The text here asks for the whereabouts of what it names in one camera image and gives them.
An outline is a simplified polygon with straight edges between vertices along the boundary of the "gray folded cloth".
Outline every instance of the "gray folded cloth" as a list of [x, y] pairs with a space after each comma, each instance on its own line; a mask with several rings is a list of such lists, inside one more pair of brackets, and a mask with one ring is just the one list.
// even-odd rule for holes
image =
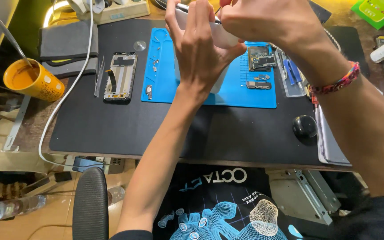
[[[87, 66], [84, 69], [83, 75], [85, 74], [95, 74], [97, 67], [98, 58], [90, 58], [88, 60]], [[46, 62], [42, 62], [42, 65], [45, 69], [49, 70], [54, 76], [58, 79], [77, 76], [81, 71], [85, 60], [68, 63], [62, 66], [53, 67]]]
[[[90, 37], [90, 20], [40, 29], [38, 51], [41, 61], [85, 58]], [[93, 24], [90, 57], [99, 54], [99, 30]]]

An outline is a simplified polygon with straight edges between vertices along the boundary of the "plastic water bottle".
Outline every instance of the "plastic water bottle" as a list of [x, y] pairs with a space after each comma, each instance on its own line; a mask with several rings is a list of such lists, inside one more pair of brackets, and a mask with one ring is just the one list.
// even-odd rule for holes
[[113, 205], [124, 199], [125, 190], [121, 186], [108, 189], [108, 206]]
[[43, 195], [0, 201], [0, 220], [28, 214], [42, 208], [45, 203], [46, 198]]

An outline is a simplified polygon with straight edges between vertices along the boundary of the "black mouse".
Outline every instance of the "black mouse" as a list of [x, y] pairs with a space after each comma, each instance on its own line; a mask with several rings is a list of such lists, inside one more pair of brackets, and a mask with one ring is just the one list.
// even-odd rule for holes
[[308, 115], [301, 115], [293, 120], [293, 132], [297, 137], [313, 138], [317, 135], [317, 122]]

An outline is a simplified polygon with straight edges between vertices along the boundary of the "wooden desk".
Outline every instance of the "wooden desk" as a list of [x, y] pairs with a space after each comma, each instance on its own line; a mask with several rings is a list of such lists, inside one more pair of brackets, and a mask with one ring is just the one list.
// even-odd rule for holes
[[[210, 0], [215, 7], [215, 10], [219, 8], [218, 0]], [[354, 12], [350, 10], [355, 0], [315, 0], [324, 8], [331, 11], [333, 14], [325, 26], [353, 26], [358, 30], [360, 35], [360, 41], [364, 49], [366, 61], [370, 66], [370, 82], [374, 84], [378, 89], [384, 93], [384, 71], [381, 65], [375, 64], [370, 60], [370, 53], [373, 47], [376, 45], [374, 38], [377, 35], [384, 35], [384, 30], [377, 31], [365, 20], [359, 18]], [[143, 19], [164, 19], [165, 11], [158, 9], [150, 4], [151, 14], [149, 16], [142, 17]], [[13, 145], [19, 146], [19, 151], [35, 152], [38, 149], [38, 144], [43, 131], [43, 128], [47, 122], [48, 116], [56, 106], [58, 101], [54, 103], [47, 103], [32, 99], [29, 103], [28, 110], [26, 111], [25, 118], [20, 126], [18, 135], [14, 140]], [[85, 156], [107, 156], [118, 158], [134, 158], [140, 159], [141, 156], [129, 156], [129, 155], [111, 155], [111, 154], [97, 154], [97, 153], [80, 153], [80, 152], [55, 152], [49, 149], [50, 137], [54, 124], [54, 119], [50, 125], [49, 130], [44, 138], [44, 144], [42, 151], [45, 153], [57, 153], [57, 154], [71, 154], [71, 155], [85, 155]], [[185, 159], [181, 159], [181, 162], [188, 162]], [[216, 165], [231, 165], [231, 166], [253, 166], [253, 167], [273, 167], [273, 168], [301, 168], [301, 169], [319, 169], [319, 170], [345, 170], [351, 171], [350, 167], [341, 166], [307, 166], [307, 165], [285, 165], [285, 164], [258, 164], [248, 162], [236, 162], [236, 161], [193, 161], [194, 163], [202, 164], [216, 164]]]

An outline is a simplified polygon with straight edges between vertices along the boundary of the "green box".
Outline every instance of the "green box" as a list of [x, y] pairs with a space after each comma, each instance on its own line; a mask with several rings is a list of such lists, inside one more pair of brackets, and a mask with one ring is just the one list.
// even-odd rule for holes
[[352, 10], [377, 30], [384, 26], [384, 0], [359, 0]]

